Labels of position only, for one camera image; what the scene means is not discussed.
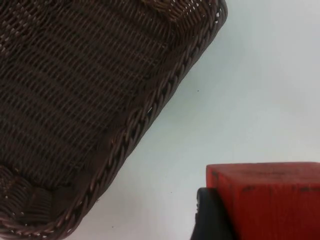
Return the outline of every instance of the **brown wicker basket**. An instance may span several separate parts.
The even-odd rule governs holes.
[[[0,237],[70,235],[226,18],[224,0],[0,1]]]

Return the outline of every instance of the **white background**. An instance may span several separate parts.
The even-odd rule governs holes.
[[[207,164],[320,160],[320,1],[229,17],[69,240],[188,240]]]

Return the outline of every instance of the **wooden block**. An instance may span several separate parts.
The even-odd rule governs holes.
[[[320,163],[208,165],[238,240],[320,239]]]

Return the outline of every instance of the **wicker basket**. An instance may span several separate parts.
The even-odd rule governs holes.
[[[224,0],[0,2],[0,237],[63,239],[227,18]]]

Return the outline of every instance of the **red block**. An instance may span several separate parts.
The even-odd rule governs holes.
[[[320,163],[208,165],[206,184],[238,240],[320,240]]]

